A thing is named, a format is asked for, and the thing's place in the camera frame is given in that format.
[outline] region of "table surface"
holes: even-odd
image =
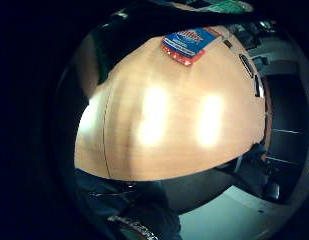
[[[76,167],[118,180],[166,179],[213,168],[261,141],[265,99],[255,97],[238,57],[248,53],[225,28],[214,29],[234,51],[219,37],[185,67],[157,37],[117,64],[83,114]]]

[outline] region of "person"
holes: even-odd
[[[56,97],[56,102],[67,104],[66,112],[59,109],[55,114],[60,126],[66,127],[56,131],[68,131],[67,134],[75,136],[97,85],[106,81],[121,59],[148,39],[191,27],[251,21],[257,17],[252,13],[234,16],[182,10],[167,1],[131,2],[92,30],[74,54]],[[181,239],[180,220],[169,208],[159,181],[126,183],[102,179],[80,169],[75,169],[75,180],[77,184],[69,184],[73,188],[77,185],[82,201],[97,216],[96,222],[103,221],[101,231],[108,239]]]

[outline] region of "wooden surface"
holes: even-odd
[[[254,96],[237,55],[248,54],[225,28],[215,29],[234,51],[218,38],[185,67],[157,37],[124,58],[83,115],[76,167],[119,180],[166,179],[223,164],[259,142],[265,101]]]

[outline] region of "wooden table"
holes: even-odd
[[[238,57],[248,53],[225,28],[214,29],[233,50],[219,37],[185,67],[157,37],[116,65],[83,114],[77,168],[118,180],[173,178],[230,161],[263,138],[265,99],[255,97]]]

